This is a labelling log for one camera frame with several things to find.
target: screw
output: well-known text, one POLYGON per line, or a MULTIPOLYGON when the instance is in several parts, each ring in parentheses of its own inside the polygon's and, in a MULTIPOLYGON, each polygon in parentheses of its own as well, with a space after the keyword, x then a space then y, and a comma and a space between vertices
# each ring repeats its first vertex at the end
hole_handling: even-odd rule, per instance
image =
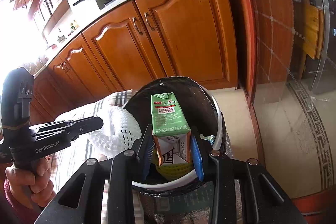
POLYGON ((127 157, 133 156, 133 154, 134 154, 134 151, 131 149, 128 149, 124 152, 124 155, 127 157))
POLYGON ((221 155, 221 152, 218 150, 211 150, 210 154, 214 157, 218 157, 221 155))
POLYGON ((247 162, 250 164, 250 165, 257 165, 258 164, 258 160, 255 159, 255 158, 250 158, 247 160, 247 162))
POLYGON ((86 161, 86 164, 87 165, 94 165, 96 163, 96 160, 95 159, 88 159, 87 161, 86 161))

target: small item on counter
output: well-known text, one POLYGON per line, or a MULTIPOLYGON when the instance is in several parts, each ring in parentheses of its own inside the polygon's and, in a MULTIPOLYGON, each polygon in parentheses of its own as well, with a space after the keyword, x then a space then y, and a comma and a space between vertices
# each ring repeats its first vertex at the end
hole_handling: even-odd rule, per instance
POLYGON ((76 20, 73 20, 73 25, 75 26, 76 29, 79 27, 76 20))
POLYGON ((190 127, 173 92, 151 95, 159 166, 190 162, 190 127))
POLYGON ((61 43, 61 42, 63 42, 65 39, 66 39, 65 36, 58 37, 57 42, 58 42, 58 43, 61 43))

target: trash bin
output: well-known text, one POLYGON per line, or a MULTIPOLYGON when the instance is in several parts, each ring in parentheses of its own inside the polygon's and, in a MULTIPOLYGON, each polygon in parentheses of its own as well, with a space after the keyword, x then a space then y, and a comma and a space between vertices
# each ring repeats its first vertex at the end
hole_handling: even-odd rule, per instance
MULTIPOLYGON (((218 103, 204 87, 188 77, 174 76, 150 82, 123 107, 134 116, 144 133, 147 125, 152 123, 151 95, 168 92, 175 94, 188 125, 196 126, 203 136, 214 135, 213 148, 225 153, 226 128, 218 103)), ((155 173, 155 167, 151 166, 148 179, 144 183, 132 181, 133 188, 147 195, 171 197, 191 192, 204 184, 195 170, 171 182, 155 173)))

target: finger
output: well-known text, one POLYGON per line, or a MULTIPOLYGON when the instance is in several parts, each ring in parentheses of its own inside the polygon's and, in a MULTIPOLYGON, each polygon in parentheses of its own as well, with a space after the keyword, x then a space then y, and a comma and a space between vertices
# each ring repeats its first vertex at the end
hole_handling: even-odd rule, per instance
POLYGON ((44 173, 43 176, 38 176, 35 178, 35 184, 30 186, 30 189, 34 193, 38 193, 41 190, 43 190, 48 185, 48 181, 50 178, 51 170, 48 168, 48 170, 44 173))
POLYGON ((53 188, 54 188, 54 184, 52 183, 51 180, 49 180, 47 187, 45 187, 43 190, 41 190, 37 194, 31 195, 31 200, 37 204, 48 200, 50 198, 51 193, 53 192, 53 188))
POLYGON ((36 173, 41 177, 44 173, 48 170, 49 165, 46 158, 39 159, 37 166, 36 166, 36 173))
POLYGON ((6 177, 11 185, 34 185, 36 182, 32 172, 16 168, 14 165, 6 168, 6 177))
POLYGON ((50 198, 48 198, 47 200, 45 201, 41 201, 38 203, 39 206, 41 207, 46 207, 48 205, 48 203, 56 196, 55 192, 52 191, 51 195, 50 195, 50 198))

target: human hand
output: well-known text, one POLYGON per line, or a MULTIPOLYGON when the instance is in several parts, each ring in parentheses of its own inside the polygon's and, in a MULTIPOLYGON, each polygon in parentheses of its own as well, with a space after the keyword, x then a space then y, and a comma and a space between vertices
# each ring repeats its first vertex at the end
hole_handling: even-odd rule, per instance
POLYGON ((23 206, 32 209, 31 201, 41 207, 45 207, 55 196, 53 183, 50 178, 51 170, 45 158, 39 159, 36 167, 36 177, 28 170, 16 168, 14 165, 6 168, 6 177, 9 181, 10 192, 23 206), (29 185, 32 195, 29 197, 23 191, 22 186, 29 185))

